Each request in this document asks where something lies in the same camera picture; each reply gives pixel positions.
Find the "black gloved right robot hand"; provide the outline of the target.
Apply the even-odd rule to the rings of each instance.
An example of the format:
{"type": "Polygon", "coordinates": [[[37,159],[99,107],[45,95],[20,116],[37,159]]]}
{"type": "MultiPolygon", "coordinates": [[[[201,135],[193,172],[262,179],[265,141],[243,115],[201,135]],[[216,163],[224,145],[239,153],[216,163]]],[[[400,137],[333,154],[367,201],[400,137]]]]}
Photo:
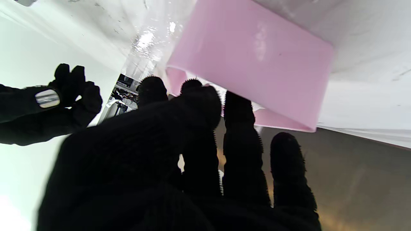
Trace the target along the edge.
{"type": "Polygon", "coordinates": [[[102,104],[100,88],[79,65],[59,64],[48,85],[1,85],[0,142],[29,146],[85,129],[102,104]]]}

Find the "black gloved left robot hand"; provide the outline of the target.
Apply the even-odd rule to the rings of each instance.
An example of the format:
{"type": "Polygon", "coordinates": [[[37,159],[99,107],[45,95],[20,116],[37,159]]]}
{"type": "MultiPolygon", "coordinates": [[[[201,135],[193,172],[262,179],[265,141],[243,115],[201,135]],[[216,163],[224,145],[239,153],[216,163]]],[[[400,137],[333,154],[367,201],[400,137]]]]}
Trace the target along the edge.
{"type": "Polygon", "coordinates": [[[299,143],[271,142],[274,205],[251,101],[191,79],[167,99],[151,76],[142,105],[68,136],[37,231],[320,231],[299,143]]]}

